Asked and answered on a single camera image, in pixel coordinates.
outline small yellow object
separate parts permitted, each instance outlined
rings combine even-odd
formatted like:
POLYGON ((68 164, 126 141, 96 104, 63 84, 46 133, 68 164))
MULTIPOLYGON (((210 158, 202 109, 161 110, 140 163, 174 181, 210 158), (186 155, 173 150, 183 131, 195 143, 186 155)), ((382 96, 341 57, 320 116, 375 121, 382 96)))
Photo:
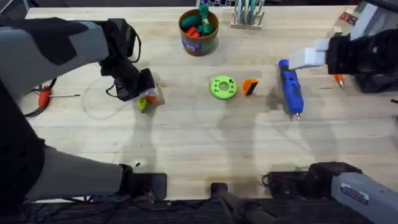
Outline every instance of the small yellow object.
POLYGON ((137 102, 137 108, 138 108, 139 111, 141 111, 141 113, 145 113, 146 112, 146 109, 147 109, 148 105, 149 105, 149 102, 144 97, 139 99, 138 102, 137 102))

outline orange handle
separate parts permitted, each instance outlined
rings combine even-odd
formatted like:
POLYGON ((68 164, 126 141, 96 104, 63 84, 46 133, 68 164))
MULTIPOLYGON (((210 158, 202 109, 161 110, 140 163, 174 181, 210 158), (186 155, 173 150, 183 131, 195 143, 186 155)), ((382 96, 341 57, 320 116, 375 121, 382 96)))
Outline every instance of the orange handle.
POLYGON ((41 91, 39 94, 39 107, 45 107, 50 101, 51 90, 41 91))
POLYGON ((336 74, 335 75, 335 79, 336 79, 337 82, 340 82, 340 81, 342 82, 343 81, 343 75, 342 74, 336 74))

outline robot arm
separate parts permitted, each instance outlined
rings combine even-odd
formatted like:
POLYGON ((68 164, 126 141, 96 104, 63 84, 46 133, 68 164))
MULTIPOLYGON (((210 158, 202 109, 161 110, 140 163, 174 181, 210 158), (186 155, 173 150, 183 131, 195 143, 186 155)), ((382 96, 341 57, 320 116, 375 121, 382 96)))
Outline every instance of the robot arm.
MULTIPOLYGON (((134 174, 128 165, 92 161, 47 146, 15 102, 44 81, 92 62, 99 62, 102 75, 115 79, 121 100, 154 88, 149 70, 140 72, 127 58, 135 36, 124 19, 0 21, 0 213, 43 199, 135 197, 142 184, 152 186, 155 174, 134 174)), ((165 185, 165 174, 159 179, 165 185)), ((157 195, 163 199, 165 189, 157 195)))
POLYGON ((273 198, 336 200, 375 224, 393 224, 398 218, 398 193, 344 162, 319 162, 308 171, 270 172, 266 177, 273 198))
POLYGON ((387 0, 368 0, 350 35, 318 39, 290 55, 289 69, 328 65, 329 74, 396 75, 398 8, 387 0))

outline wooden tabletop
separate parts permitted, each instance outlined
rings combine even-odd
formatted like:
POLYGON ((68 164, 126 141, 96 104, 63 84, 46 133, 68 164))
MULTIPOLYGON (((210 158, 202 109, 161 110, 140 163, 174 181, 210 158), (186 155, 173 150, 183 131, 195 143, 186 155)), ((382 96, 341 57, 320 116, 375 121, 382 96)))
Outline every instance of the wooden tabletop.
MULTIPOLYGON (((261 175, 306 169, 320 161, 344 161, 398 190, 398 94, 364 95, 345 76, 340 89, 324 67, 297 71, 304 112, 284 111, 277 62, 326 36, 343 6, 265 7, 263 29, 236 30, 232 8, 211 8, 220 20, 218 48, 205 57, 184 52, 179 16, 190 8, 32 8, 28 18, 106 20, 122 17, 142 39, 139 68, 156 76, 164 104, 149 114, 105 94, 112 78, 96 63, 58 79, 56 98, 30 119, 37 134, 60 151, 103 162, 134 165, 169 175, 169 198, 205 198, 212 182, 227 182, 240 196, 263 197, 261 175), (209 94, 210 80, 228 75, 239 85, 259 84, 250 97, 229 101, 209 94)), ((21 108, 36 107, 36 96, 21 108)))

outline green gear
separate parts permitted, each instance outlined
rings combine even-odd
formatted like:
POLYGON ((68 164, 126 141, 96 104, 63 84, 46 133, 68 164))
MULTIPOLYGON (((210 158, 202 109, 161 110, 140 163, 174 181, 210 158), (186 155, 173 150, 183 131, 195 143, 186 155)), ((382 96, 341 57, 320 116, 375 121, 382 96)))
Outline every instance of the green gear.
POLYGON ((210 83, 210 92, 219 100, 228 100, 236 94, 236 82, 228 76, 218 76, 210 83))

